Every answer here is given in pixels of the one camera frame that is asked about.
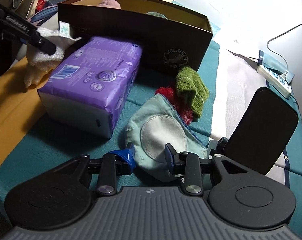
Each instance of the purple tissue package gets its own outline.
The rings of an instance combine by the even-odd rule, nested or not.
[[[142,48],[93,37],[64,60],[38,90],[48,115],[111,138],[136,74]]]

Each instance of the blue zipper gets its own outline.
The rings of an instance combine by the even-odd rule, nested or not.
[[[169,104],[169,106],[171,106],[171,108],[174,110],[174,112],[176,113],[176,115],[178,116],[179,120],[183,123],[184,127],[187,128],[187,130],[193,135],[193,137],[195,139],[198,140],[198,142],[204,147],[206,148],[206,146],[200,141],[200,139],[193,133],[193,131],[189,128],[189,126],[184,122],[184,120],[181,118],[181,116],[179,115],[179,113],[176,111],[176,109],[172,106],[172,104],[170,103],[170,101],[162,94],[159,94],[161,95],[161,97],[163,97],[167,103]]]

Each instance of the green towel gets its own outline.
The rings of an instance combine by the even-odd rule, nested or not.
[[[192,112],[200,117],[203,104],[209,97],[209,90],[198,73],[189,66],[181,68],[176,77],[176,89],[178,96],[184,98]]]

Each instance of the yellow fabric stripe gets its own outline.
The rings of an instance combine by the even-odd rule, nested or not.
[[[26,66],[27,59],[23,58],[0,77],[0,165],[45,112],[37,89],[49,76],[37,87],[26,89]]]

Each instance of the metal screw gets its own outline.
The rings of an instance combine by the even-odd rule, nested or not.
[[[98,188],[98,191],[101,193],[111,193],[114,191],[114,188],[110,185],[102,185]]]
[[[197,185],[189,185],[186,187],[186,191],[189,193],[199,193],[201,188]]]

